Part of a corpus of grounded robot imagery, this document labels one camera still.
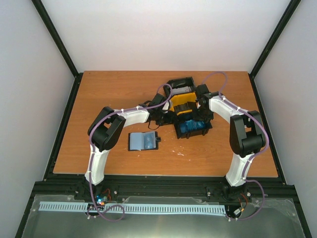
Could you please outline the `blue VIP card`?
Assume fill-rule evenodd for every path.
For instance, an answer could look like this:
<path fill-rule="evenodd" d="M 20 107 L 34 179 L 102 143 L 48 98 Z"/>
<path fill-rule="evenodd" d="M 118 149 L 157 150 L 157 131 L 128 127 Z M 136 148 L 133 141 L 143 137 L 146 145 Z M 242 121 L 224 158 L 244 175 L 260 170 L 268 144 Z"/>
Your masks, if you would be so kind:
<path fill-rule="evenodd" d="M 154 133 L 146 133 L 144 135 L 144 148 L 145 149 L 154 149 L 155 147 L 155 134 Z"/>

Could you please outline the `yellow bin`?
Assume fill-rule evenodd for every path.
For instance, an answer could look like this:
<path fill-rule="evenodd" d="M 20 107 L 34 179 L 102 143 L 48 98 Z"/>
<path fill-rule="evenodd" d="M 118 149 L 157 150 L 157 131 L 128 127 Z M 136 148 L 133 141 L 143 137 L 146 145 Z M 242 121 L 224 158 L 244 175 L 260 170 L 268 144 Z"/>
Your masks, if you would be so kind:
<path fill-rule="evenodd" d="M 174 106 L 177 106 L 179 104 L 184 104 L 186 102 L 196 102 L 196 100 L 197 100 L 197 97 L 196 97 L 196 94 L 194 92 L 174 95 L 170 99 L 170 101 L 172 102 L 172 107 L 171 107 L 170 111 L 175 112 L 174 108 L 173 108 Z M 181 114 L 177 114 L 176 112 L 175 113 L 177 116 L 180 116 L 182 114 L 193 113 L 195 109 L 193 109 L 191 112 L 188 112 L 188 113 L 181 113 Z"/>

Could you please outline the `black leather card holder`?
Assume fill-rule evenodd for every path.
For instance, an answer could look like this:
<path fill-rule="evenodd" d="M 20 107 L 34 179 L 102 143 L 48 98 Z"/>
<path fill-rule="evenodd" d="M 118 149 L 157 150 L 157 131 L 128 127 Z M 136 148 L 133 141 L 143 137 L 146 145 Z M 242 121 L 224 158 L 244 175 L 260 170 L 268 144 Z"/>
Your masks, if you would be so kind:
<path fill-rule="evenodd" d="M 128 134 L 128 151 L 157 150 L 161 138 L 156 131 L 133 132 Z"/>

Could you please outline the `black bin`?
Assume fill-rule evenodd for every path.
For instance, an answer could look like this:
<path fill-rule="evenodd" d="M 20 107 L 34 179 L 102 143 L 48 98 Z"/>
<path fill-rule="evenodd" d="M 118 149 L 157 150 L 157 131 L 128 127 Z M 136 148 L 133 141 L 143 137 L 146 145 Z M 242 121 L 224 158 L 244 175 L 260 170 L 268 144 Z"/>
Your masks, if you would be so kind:
<path fill-rule="evenodd" d="M 172 89 L 189 86 L 191 87 L 192 92 L 194 92 L 196 88 L 193 77 L 184 77 L 184 78 L 169 80 L 167 84 L 170 85 Z M 171 90 L 169 86 L 166 86 L 166 85 L 163 86 L 163 90 L 165 92 L 166 97 L 169 97 L 169 95 L 171 95 Z"/>
<path fill-rule="evenodd" d="M 176 116 L 174 127 L 178 139 L 189 139 L 193 136 L 206 135 L 212 129 L 212 124 L 210 121 L 197 119 L 193 113 L 186 113 Z"/>

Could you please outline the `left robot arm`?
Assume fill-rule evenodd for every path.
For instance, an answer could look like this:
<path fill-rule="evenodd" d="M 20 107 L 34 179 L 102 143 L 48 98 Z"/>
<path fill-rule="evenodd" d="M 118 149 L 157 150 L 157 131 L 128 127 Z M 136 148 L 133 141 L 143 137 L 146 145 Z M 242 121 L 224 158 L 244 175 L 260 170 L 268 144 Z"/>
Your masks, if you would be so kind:
<path fill-rule="evenodd" d="M 146 123 L 154 115 L 155 109 L 164 108 L 171 96 L 152 106 L 137 105 L 129 109 L 113 110 L 104 107 L 89 128 L 90 158 L 85 178 L 89 182 L 85 193 L 91 199 L 99 199 L 103 187 L 104 169 L 110 150 L 118 142 L 123 128 L 137 123 Z"/>

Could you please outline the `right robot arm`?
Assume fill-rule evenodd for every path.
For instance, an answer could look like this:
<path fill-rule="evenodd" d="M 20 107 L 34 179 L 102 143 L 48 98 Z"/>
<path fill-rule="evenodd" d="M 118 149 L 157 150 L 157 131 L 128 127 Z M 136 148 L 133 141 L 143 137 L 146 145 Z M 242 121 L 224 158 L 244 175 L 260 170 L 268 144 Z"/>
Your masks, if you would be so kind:
<path fill-rule="evenodd" d="M 220 92 L 210 92 L 205 84 L 197 86 L 195 94 L 198 110 L 218 114 L 229 123 L 229 144 L 233 152 L 232 162 L 222 187 L 222 196 L 233 200 L 244 191 L 247 173 L 253 159 L 268 147 L 268 135 L 257 111 L 247 111 L 233 104 Z"/>

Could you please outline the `black cards stack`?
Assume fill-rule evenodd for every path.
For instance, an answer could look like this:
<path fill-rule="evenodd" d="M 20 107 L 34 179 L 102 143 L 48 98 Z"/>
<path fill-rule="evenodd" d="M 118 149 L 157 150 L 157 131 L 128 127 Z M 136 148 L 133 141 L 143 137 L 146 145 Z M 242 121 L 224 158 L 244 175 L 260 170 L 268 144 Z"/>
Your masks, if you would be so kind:
<path fill-rule="evenodd" d="M 196 102 L 186 102 L 184 104 L 179 104 L 177 106 L 174 106 L 173 108 L 177 114 L 181 114 L 181 113 L 191 112 L 196 107 L 197 107 Z"/>

